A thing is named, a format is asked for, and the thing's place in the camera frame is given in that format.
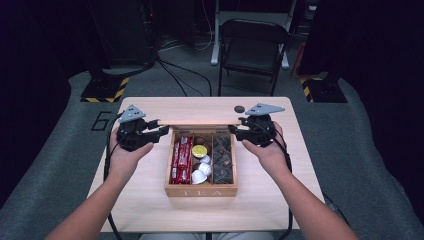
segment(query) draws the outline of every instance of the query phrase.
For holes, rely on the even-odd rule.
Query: left arm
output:
[[[116,131],[117,129],[112,132],[111,149],[117,144]],[[118,145],[112,154],[106,181],[46,239],[96,239],[119,194],[134,174],[138,161],[152,148],[153,143],[149,143],[128,152]]]

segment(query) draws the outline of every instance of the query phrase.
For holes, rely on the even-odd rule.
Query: person's leg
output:
[[[274,240],[274,232],[232,232],[232,233],[213,233],[213,240]]]
[[[139,240],[206,240],[204,233],[144,233]]]

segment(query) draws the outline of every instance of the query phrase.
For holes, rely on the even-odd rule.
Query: chair seat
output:
[[[278,61],[279,46],[269,42],[232,39],[225,56],[224,68],[242,68],[272,74]]]

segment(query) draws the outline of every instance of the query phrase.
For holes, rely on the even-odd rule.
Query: person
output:
[[[283,146],[283,129],[275,123],[276,140]],[[117,145],[115,129],[111,137],[111,149]],[[261,166],[275,181],[290,207],[306,239],[359,239],[355,232],[321,200],[312,194],[289,170],[285,156],[274,142],[262,148],[242,141],[243,146],[256,155]],[[57,226],[47,239],[96,239],[111,212],[120,192],[137,168],[138,161],[153,148],[149,143],[133,152],[119,145],[111,157],[110,173],[106,181]],[[271,232],[220,233],[214,239],[273,239]],[[205,239],[200,233],[143,234],[141,240],[153,239]]]

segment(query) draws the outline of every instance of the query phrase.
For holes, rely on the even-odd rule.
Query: carpeted floor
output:
[[[290,63],[296,58],[298,46],[295,43],[288,53]],[[163,49],[159,56],[206,76],[216,96],[218,67],[210,64],[211,52],[212,46],[202,51],[181,46]],[[199,96],[199,92],[208,96],[205,79],[171,69],[185,82],[181,85],[188,96]],[[367,113],[355,90],[340,80],[348,103],[309,103],[299,79],[291,77],[291,70],[281,70],[275,95],[292,101],[323,192],[339,206],[361,239],[423,239],[422,224],[374,147]],[[0,239],[42,239],[84,201],[106,141],[105,131],[91,130],[99,116],[110,121],[125,97],[184,96],[176,81],[159,64],[131,77],[122,98],[114,103],[80,102],[89,80],[88,73],[69,79],[72,96],[67,109],[0,210]],[[263,94],[225,88],[223,95]],[[137,239],[138,234],[123,234],[123,237]],[[102,233],[100,238],[114,239],[114,235]],[[300,231],[293,231],[289,239],[303,239],[303,236]]]

